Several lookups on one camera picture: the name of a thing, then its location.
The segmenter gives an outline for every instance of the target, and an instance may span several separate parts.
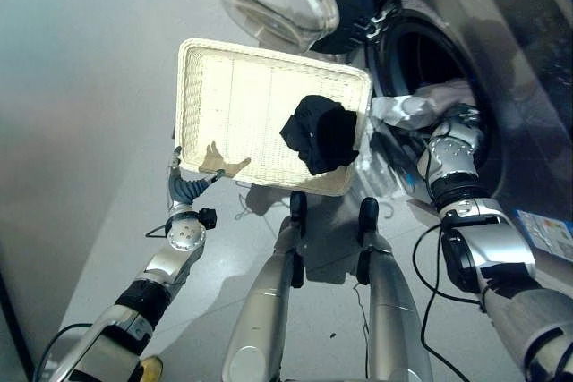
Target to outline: white wicker tray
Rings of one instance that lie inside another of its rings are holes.
[[[351,164],[312,176],[280,130],[304,96],[317,94],[357,112],[355,149],[372,92],[359,69],[299,55],[188,39],[179,48],[175,144],[181,167],[219,168],[237,181],[338,196],[349,187]]]

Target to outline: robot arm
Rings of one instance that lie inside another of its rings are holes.
[[[225,172],[185,181],[179,153],[176,149],[168,168],[167,243],[65,356],[50,381],[140,380],[139,356],[203,253],[205,231],[217,223],[214,209],[197,213],[192,203]]]
[[[573,300],[535,281],[529,246],[479,183],[481,139],[475,113],[458,115],[438,127],[418,163],[440,214],[449,278],[477,295],[526,380],[571,380]]]

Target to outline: black cloth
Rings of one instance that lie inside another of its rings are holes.
[[[298,151],[311,174],[323,174],[355,161],[355,127],[356,112],[312,95],[301,100],[280,135],[289,148]]]

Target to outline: sticker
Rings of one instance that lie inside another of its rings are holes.
[[[573,223],[523,210],[516,212],[536,248],[573,262]]]

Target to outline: washing machine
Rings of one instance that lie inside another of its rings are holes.
[[[573,261],[571,0],[221,3],[265,47],[367,67],[374,97],[465,79],[486,124],[480,179],[532,245]],[[375,137],[406,191],[427,200],[423,143],[384,123]]]

